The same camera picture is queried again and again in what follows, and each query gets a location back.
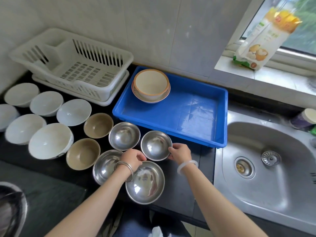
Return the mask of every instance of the beige bowl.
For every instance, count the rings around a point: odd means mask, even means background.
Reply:
[[[162,71],[155,69],[140,71],[133,83],[136,91],[148,101],[158,100],[170,85],[168,77]]]
[[[85,138],[75,142],[67,152],[66,161],[71,169],[85,170],[93,166],[100,156],[97,141]]]
[[[105,113],[97,113],[90,116],[84,126],[83,131],[93,139],[105,137],[113,128],[113,119]]]

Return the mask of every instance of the ceramic bowl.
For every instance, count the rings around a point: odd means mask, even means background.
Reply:
[[[44,126],[46,126],[46,121],[39,115],[23,115],[8,126],[5,138],[12,144],[27,145],[36,131]]]
[[[91,105],[83,99],[73,99],[63,104],[57,111],[57,120],[66,126],[84,123],[91,114]]]
[[[125,183],[128,196],[138,204],[151,204],[162,194],[165,187],[165,175],[154,162],[143,161],[134,172],[131,182]]]
[[[167,90],[162,96],[160,96],[160,98],[158,98],[157,100],[154,100],[154,101],[150,101],[150,100],[148,100],[148,99],[145,99],[143,96],[141,96],[141,95],[139,94],[139,92],[138,92],[138,91],[136,90],[136,88],[134,87],[134,83],[132,82],[132,92],[133,92],[133,94],[134,94],[138,99],[140,99],[141,101],[143,101],[143,102],[145,102],[145,103],[148,103],[148,104],[155,104],[155,103],[158,103],[158,102],[164,100],[164,99],[169,95],[170,90],[171,90],[171,87],[170,87],[170,85],[169,85],[168,90]]]
[[[93,139],[105,137],[112,128],[113,119],[105,113],[97,113],[90,116],[83,126],[85,134]]]
[[[12,121],[18,118],[20,114],[17,109],[8,104],[0,105],[0,132],[4,132]]]
[[[4,96],[4,101],[17,107],[29,107],[31,101],[40,93],[37,85],[21,83],[10,88]]]
[[[109,133],[110,145],[120,151],[134,148],[140,140],[139,128],[129,122],[116,124]]]
[[[123,152],[119,150],[108,150],[100,155],[93,166],[93,178],[102,185],[114,172],[115,164],[120,160]]]
[[[138,93],[148,101],[158,100],[170,85],[168,77],[162,71],[155,69],[138,72],[133,83]]]
[[[64,155],[74,142],[69,127],[53,123],[39,129],[28,144],[28,151],[36,159],[55,159]]]
[[[36,96],[30,105],[31,112],[40,116],[55,116],[64,103],[63,96],[56,91],[42,92]]]
[[[85,170],[93,166],[100,155],[97,141],[85,138],[76,141],[68,150],[66,162],[73,170]]]
[[[149,131],[143,136],[140,147],[148,159],[161,161],[170,155],[168,147],[172,147],[172,141],[161,131]]]

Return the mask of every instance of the bangle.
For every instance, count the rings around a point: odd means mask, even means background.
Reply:
[[[133,172],[133,170],[132,170],[132,166],[131,166],[129,163],[126,163],[126,162],[124,162],[124,161],[119,161],[119,162],[117,162],[117,163],[115,164],[114,170],[116,170],[117,166],[120,165],[120,164],[123,164],[123,165],[127,166],[127,167],[130,169],[131,175],[127,178],[126,182],[131,182],[131,181],[133,180],[133,177],[134,177],[134,172]]]
[[[190,161],[187,161],[187,162],[183,162],[181,165],[179,165],[179,167],[177,169],[177,173],[179,175],[182,175],[181,170],[183,169],[183,167],[185,167],[187,164],[190,164],[190,163],[195,164],[197,166],[197,168],[198,168],[198,163],[195,160],[190,160]]]

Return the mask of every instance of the sink basin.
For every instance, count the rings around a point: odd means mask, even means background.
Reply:
[[[309,143],[313,137],[232,111],[227,119],[228,141],[216,151],[214,186],[247,214],[315,235],[316,149]],[[277,153],[279,163],[265,164],[265,151]]]

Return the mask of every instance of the hand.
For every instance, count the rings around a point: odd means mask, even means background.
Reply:
[[[122,154],[120,160],[130,164],[133,172],[135,172],[137,168],[143,164],[142,161],[146,160],[146,157],[139,150],[128,149]]]
[[[192,160],[191,151],[186,144],[173,143],[168,150],[171,153],[168,158],[175,160],[178,165]]]

